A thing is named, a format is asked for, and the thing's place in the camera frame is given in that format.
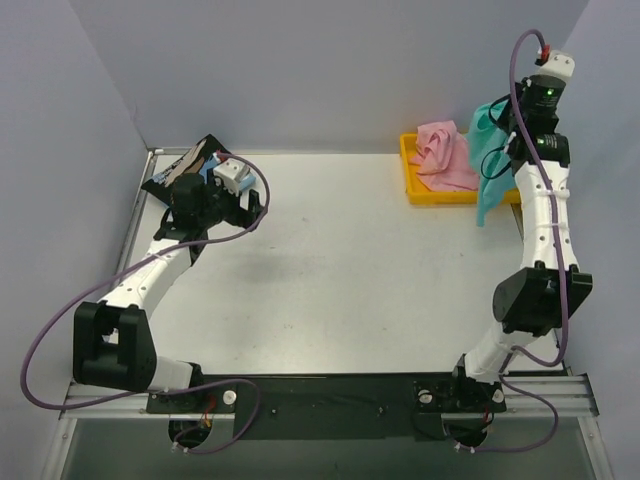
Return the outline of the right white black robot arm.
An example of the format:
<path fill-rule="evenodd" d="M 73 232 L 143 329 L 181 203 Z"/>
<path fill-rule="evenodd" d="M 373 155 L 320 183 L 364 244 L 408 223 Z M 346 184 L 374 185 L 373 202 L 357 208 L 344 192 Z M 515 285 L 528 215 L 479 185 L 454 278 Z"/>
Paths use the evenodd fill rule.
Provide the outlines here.
<path fill-rule="evenodd" d="M 569 143 L 556 133 L 564 80 L 534 74 L 516 83 L 498 120 L 508 133 L 506 153 L 521 198 L 520 269 L 493 294 L 494 322 L 454 371 L 446 396 L 458 409 L 481 398 L 502 400 L 500 377 L 522 355 L 556 366 L 568 346 L 569 319 L 591 293 L 593 279 L 580 270 L 568 222 Z"/>

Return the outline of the teal t shirt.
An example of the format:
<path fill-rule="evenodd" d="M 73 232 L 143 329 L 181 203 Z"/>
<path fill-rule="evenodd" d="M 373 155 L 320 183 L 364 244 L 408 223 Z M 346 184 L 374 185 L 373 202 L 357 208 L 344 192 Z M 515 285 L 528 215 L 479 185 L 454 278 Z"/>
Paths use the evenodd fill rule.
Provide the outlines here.
<path fill-rule="evenodd" d="M 479 175 L 476 224 L 483 227 L 490 210 L 497 207 L 505 194 L 515 188 L 510 159 L 504 152 L 508 135 L 497 121 L 507 98 L 481 105 L 473 113 L 465 135 L 469 146 L 469 163 Z"/>

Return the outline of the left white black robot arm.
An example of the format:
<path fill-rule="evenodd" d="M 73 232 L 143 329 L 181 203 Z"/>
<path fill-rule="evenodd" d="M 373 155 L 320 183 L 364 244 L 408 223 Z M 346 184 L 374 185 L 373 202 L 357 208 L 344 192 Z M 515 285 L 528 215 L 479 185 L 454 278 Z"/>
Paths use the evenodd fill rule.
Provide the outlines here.
<path fill-rule="evenodd" d="M 74 313 L 73 376 L 76 382 L 130 392 L 170 392 L 184 412 L 199 409 L 206 388 L 196 366 L 157 354 L 149 320 L 175 281 L 191 268 L 208 232 L 220 223 L 247 233 L 263 215 L 253 188 L 234 191 L 214 172 L 181 175 L 139 266 L 97 302 Z"/>

